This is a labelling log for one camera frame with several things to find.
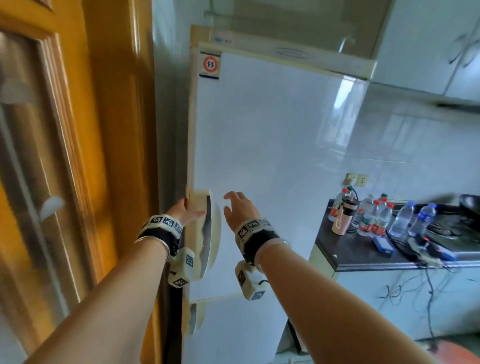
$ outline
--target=forearm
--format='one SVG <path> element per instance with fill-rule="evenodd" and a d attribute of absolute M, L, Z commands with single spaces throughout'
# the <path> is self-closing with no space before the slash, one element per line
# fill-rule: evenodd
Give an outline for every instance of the forearm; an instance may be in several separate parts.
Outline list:
<path fill-rule="evenodd" d="M 137 362 L 166 257 L 160 242 L 138 242 L 26 363 Z"/>
<path fill-rule="evenodd" d="M 316 363 L 434 363 L 380 313 L 288 246 L 267 248 L 260 265 Z"/>

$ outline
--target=glass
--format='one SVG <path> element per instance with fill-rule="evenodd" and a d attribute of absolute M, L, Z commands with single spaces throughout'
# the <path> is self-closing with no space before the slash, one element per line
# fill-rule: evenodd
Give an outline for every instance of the glass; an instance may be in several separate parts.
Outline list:
<path fill-rule="evenodd" d="M 0 32 L 0 352 L 21 363 L 92 287 L 39 44 Z"/>
<path fill-rule="evenodd" d="M 373 58 L 391 0 L 210 0 L 214 27 Z"/>

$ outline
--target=white refrigerator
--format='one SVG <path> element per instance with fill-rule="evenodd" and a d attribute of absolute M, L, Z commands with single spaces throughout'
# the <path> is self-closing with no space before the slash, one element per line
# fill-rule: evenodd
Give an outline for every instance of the white refrigerator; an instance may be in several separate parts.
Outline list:
<path fill-rule="evenodd" d="M 273 360 L 287 316 L 271 290 L 243 297 L 223 195 L 243 191 L 308 259 L 328 199 L 341 189 L 340 165 L 374 68 L 372 60 L 192 27 L 187 194 L 208 214 L 185 235 L 196 275 L 183 287 L 183 364 Z"/>

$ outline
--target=silver bracelet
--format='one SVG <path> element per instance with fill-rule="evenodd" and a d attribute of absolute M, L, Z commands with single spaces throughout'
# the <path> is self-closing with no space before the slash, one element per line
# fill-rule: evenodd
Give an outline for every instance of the silver bracelet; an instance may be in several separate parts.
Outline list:
<path fill-rule="evenodd" d="M 142 236 L 140 239 L 137 239 L 133 244 L 135 245 L 135 244 L 137 244 L 138 242 L 141 242 L 142 240 L 147 240 L 147 239 L 148 239 L 148 240 L 150 240 L 150 239 L 151 239 L 151 240 L 156 240 L 156 241 L 162 243 L 163 246 L 164 246 L 164 248 L 165 248 L 165 250 L 167 251 L 167 258 L 165 259 L 165 261 L 167 261 L 168 258 L 170 258 L 170 248 L 168 247 L 167 243 L 164 242 L 163 240 L 155 237 L 155 236 Z"/>

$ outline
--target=white bracelet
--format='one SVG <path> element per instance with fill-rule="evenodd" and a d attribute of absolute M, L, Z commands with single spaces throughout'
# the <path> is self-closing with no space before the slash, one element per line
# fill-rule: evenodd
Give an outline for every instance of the white bracelet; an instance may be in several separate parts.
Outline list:
<path fill-rule="evenodd" d="M 167 251 L 167 258 L 165 259 L 165 261 L 168 260 L 168 258 L 170 257 L 170 248 L 168 247 L 168 245 L 167 245 L 166 242 L 164 242 L 163 240 L 161 240 L 161 239 L 159 239 L 159 238 L 157 238 L 157 237 L 155 237 L 155 236 L 142 236 L 140 239 L 137 239 L 137 240 L 133 243 L 133 245 L 137 244 L 138 242 L 141 242 L 142 240 L 156 240 L 156 241 L 162 243 L 163 246 L 164 246 L 164 248 L 165 248 L 165 250 Z"/>
<path fill-rule="evenodd" d="M 287 243 L 285 240 L 281 238 L 274 238 L 266 241 L 260 248 L 258 248 L 257 253 L 255 254 L 255 268 L 257 268 L 257 270 L 260 273 L 262 274 L 264 273 L 262 267 L 260 266 L 260 256 L 262 255 L 262 253 L 265 251 L 266 248 L 272 245 L 277 245 L 277 244 L 285 244 L 290 247 L 290 244 Z"/>

